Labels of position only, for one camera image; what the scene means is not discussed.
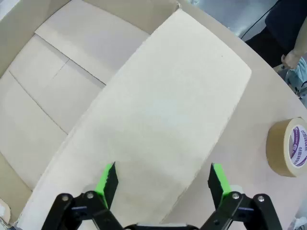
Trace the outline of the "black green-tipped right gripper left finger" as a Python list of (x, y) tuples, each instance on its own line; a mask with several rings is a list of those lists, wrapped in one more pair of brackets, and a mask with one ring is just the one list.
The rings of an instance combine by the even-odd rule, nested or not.
[(108, 164), (94, 190), (59, 194), (54, 201), (54, 229), (77, 230), (83, 221), (91, 220), (98, 230), (124, 229), (110, 208), (118, 187), (116, 164)]

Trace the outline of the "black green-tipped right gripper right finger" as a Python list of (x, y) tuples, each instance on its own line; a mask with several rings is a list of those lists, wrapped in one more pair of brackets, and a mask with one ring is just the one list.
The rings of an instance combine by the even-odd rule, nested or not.
[(275, 229), (275, 208), (267, 194), (253, 198), (231, 189), (221, 164), (212, 163), (208, 178), (215, 211), (201, 230), (227, 230), (233, 222), (242, 222), (247, 230)]

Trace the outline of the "person's left hand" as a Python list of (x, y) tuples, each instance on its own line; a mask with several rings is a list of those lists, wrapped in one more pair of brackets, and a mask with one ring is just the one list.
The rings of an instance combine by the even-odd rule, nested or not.
[(298, 52), (297, 50), (293, 49), (287, 55), (281, 56), (281, 62), (288, 69), (295, 69), (302, 56), (303, 56), (303, 53)]

